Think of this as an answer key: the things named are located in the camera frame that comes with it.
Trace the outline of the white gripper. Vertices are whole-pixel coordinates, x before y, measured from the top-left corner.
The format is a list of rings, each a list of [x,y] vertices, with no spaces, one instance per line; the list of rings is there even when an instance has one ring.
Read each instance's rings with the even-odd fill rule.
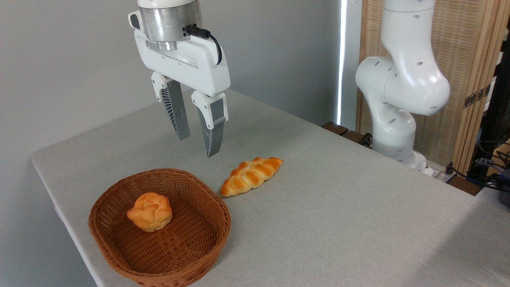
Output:
[[[182,83],[197,90],[191,98],[197,107],[206,154],[207,157],[217,154],[224,122],[228,121],[226,95],[222,93],[231,85],[226,58],[217,64],[215,43],[200,37],[190,36],[177,42],[177,50],[166,51],[140,30],[133,35],[143,63],[155,71],[151,75],[155,96],[164,104],[179,140],[190,136]]]

